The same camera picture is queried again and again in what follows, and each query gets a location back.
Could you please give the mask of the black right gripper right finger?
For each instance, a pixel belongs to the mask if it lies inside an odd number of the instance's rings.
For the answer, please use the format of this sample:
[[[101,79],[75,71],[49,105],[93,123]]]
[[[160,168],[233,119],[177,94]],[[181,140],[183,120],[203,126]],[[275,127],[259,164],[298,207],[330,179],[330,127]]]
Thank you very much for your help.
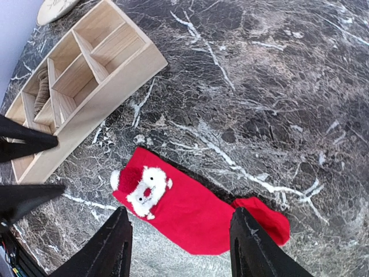
[[[232,276],[312,275],[287,255],[245,208],[237,208],[230,226]]]

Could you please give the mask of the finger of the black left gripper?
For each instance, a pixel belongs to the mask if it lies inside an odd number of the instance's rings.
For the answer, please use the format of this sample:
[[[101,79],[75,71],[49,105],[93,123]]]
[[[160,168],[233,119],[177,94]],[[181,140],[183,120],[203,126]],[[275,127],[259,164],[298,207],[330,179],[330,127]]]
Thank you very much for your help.
[[[38,154],[58,145],[57,136],[26,128],[1,115],[1,162]]]
[[[65,185],[1,185],[1,228],[9,228],[38,206],[61,196]]]

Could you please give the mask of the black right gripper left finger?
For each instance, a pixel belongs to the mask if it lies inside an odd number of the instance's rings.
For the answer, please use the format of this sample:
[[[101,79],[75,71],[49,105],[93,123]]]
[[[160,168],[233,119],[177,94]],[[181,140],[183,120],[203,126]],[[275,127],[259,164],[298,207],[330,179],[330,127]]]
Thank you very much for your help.
[[[126,208],[118,207],[87,244],[51,276],[129,276],[132,241]]]

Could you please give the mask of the tan ribbed sock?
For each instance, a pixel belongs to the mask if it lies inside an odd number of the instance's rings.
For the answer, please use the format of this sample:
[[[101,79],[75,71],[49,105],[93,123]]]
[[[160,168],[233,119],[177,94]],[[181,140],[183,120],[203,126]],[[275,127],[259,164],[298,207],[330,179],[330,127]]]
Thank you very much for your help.
[[[41,69],[36,78],[39,83],[39,90],[34,103],[34,116],[37,116],[38,113],[40,113],[46,101],[50,98],[48,69]]]

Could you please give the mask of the red patterned sock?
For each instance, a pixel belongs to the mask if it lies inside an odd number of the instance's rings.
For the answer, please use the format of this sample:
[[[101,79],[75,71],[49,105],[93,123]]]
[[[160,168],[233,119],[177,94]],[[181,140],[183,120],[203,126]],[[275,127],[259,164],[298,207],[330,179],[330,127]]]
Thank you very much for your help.
[[[145,148],[110,176],[113,196],[138,218],[193,255],[229,251],[229,227],[238,207],[248,210],[278,245],[290,239],[289,220],[260,199],[220,200],[203,184]]]

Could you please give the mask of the wooden compartment tray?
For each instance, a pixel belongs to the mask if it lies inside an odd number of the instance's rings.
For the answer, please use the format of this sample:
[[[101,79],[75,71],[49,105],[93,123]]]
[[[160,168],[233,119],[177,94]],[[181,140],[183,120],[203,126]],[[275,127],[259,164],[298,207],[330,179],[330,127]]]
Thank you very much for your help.
[[[100,1],[52,48],[26,81],[6,116],[57,136],[51,150],[12,161],[16,182],[40,183],[167,61],[112,1]],[[48,69],[50,98],[37,116],[37,74]]]

